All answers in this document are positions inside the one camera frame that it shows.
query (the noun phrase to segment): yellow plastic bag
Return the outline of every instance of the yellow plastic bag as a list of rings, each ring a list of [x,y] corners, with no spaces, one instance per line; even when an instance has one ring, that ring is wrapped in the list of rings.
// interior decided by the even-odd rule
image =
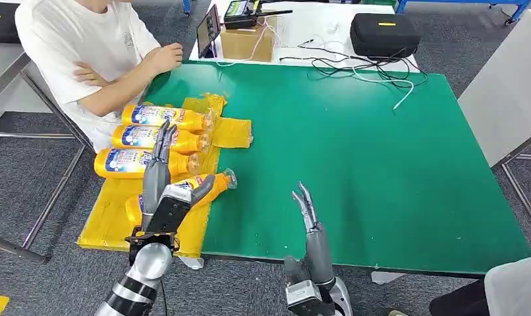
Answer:
[[[212,94],[206,94],[202,99],[187,97],[182,104],[183,109],[190,109],[199,113],[205,113],[212,109],[213,114],[217,117],[216,126],[212,133],[213,145],[207,153],[200,153],[202,166],[199,173],[215,174],[217,172],[219,147],[248,148],[252,142],[251,121],[220,117],[226,104],[224,97]],[[173,177],[172,182],[183,180],[189,176],[189,174],[182,174]],[[82,248],[128,251],[129,244],[124,241],[124,238],[130,236],[133,227],[140,223],[132,223],[128,219],[125,203],[128,198],[137,196],[141,192],[141,180],[107,179],[77,244]],[[177,255],[200,256],[209,211],[210,205],[208,204],[195,207],[188,212],[177,234],[177,238],[180,240],[180,250],[176,253]]]

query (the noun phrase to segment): black cable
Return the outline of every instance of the black cable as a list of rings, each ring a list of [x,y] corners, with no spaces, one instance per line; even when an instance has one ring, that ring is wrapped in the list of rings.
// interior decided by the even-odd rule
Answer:
[[[378,61],[372,61],[372,60],[364,58],[364,57],[349,56],[349,55],[345,55],[344,53],[340,53],[338,51],[330,51],[329,49],[325,49],[325,48],[321,48],[321,47],[306,47],[306,46],[303,46],[304,44],[310,43],[312,41],[313,41],[313,39],[311,39],[309,41],[305,41],[304,43],[300,44],[298,47],[299,48],[303,48],[303,49],[312,49],[312,50],[318,50],[318,51],[325,51],[327,53],[341,55],[344,58],[340,59],[340,60],[333,60],[333,59],[329,59],[329,58],[319,58],[319,57],[306,57],[306,58],[303,58],[303,57],[290,57],[290,56],[288,56],[288,57],[281,57],[279,59],[279,61],[283,61],[284,59],[296,59],[296,60],[301,60],[301,61],[311,60],[312,66],[318,72],[322,73],[324,75],[324,78],[331,77],[334,74],[337,74],[338,72],[341,72],[341,71],[361,70],[361,69],[366,69],[366,68],[375,68],[377,73],[378,73],[378,75],[380,76],[380,78],[382,78],[384,80],[407,80],[407,78],[411,74],[411,69],[409,67],[409,65],[411,65],[413,68],[418,70],[424,77],[421,82],[413,83],[414,87],[420,86],[421,84],[424,84],[427,81],[427,79],[428,79],[428,74],[426,72],[424,72],[423,70],[420,70],[410,60],[408,60],[407,58],[396,57],[397,55],[402,53],[405,50],[405,48],[400,49],[399,51],[397,51],[396,53],[392,54],[389,57],[380,59]],[[365,65],[359,65],[359,66],[356,66],[356,67],[350,67],[350,66],[337,67],[337,66],[335,66],[333,64],[330,64],[330,63],[336,63],[337,64],[337,63],[340,63],[340,62],[345,61],[347,59],[351,59],[351,60],[356,59],[356,60],[359,60],[359,61],[363,61],[363,62],[365,62]],[[407,67],[407,71],[406,71],[404,76],[397,76],[395,74],[390,74],[386,70],[382,69],[383,66],[386,66],[386,65],[391,64],[391,63],[398,63],[398,62],[403,62],[406,65],[406,67]],[[325,69],[325,67],[318,66],[316,63],[322,63],[322,64],[324,64],[325,66],[327,66],[328,68],[330,68],[332,70],[328,71],[328,70]],[[390,82],[390,84],[392,84],[393,86],[395,86],[397,88],[409,88],[409,86],[402,86],[402,85],[400,85],[400,84],[398,84],[396,82]]]
[[[163,277],[161,277],[161,292],[163,292],[163,303],[165,304],[165,316],[169,316],[169,309],[167,308],[167,296],[165,295],[165,286],[163,285]]]

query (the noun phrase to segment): green table mat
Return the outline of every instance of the green table mat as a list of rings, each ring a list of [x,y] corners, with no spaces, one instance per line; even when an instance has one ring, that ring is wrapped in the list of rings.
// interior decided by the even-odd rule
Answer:
[[[225,95],[223,116],[252,120],[254,133],[250,149],[221,150],[218,169],[232,168],[238,188],[211,206],[204,253],[304,255],[291,199],[301,180],[335,264],[478,274],[531,255],[442,75],[392,111],[406,89],[310,67],[198,62],[157,77],[146,99],[179,106],[202,93]]]

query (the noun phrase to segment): silver robotic arm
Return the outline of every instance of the silver robotic arm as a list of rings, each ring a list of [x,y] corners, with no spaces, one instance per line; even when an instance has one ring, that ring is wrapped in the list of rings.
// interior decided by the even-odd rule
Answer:
[[[112,287],[95,316],[148,315],[161,277],[173,262],[175,235],[190,208],[213,188],[214,175],[205,178],[195,190],[172,185],[168,168],[171,136],[167,120],[155,141],[152,160],[143,179],[144,210],[142,224],[134,228],[130,243],[130,270]]]
[[[306,253],[300,261],[285,258],[287,305],[298,316],[352,316],[347,287],[333,274],[325,228],[318,221],[312,196],[301,182],[298,189],[302,195],[293,191],[293,200],[304,220]]]

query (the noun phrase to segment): floor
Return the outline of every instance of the floor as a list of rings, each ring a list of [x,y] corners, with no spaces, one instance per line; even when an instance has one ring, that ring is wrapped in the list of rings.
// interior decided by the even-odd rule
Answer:
[[[161,43],[180,42],[189,53],[197,23],[208,2],[192,2],[184,17],[180,1],[146,0],[142,20]],[[423,34],[416,54],[421,68],[444,73],[456,96],[507,36],[499,8],[487,5],[407,5],[406,14]],[[51,115],[6,113],[0,130],[65,132]],[[68,162],[77,142],[0,139],[0,236],[21,243]],[[95,202],[102,180],[92,169],[92,155],[80,159],[69,185],[33,245],[51,253],[48,265],[33,265],[0,252],[0,295],[11,298],[4,316],[91,315],[112,284],[127,270],[125,253],[82,250],[75,240]],[[515,161],[512,169],[531,199],[531,162]],[[531,221],[501,171],[495,173],[520,227],[531,245]],[[429,315],[431,299],[471,280],[407,275],[386,285],[352,267],[337,268],[352,296],[355,315],[383,315],[398,307],[409,315]],[[170,315],[290,315],[283,294],[281,265],[208,259],[205,269],[191,271],[178,261],[164,279]],[[152,315],[164,315],[159,296]]]

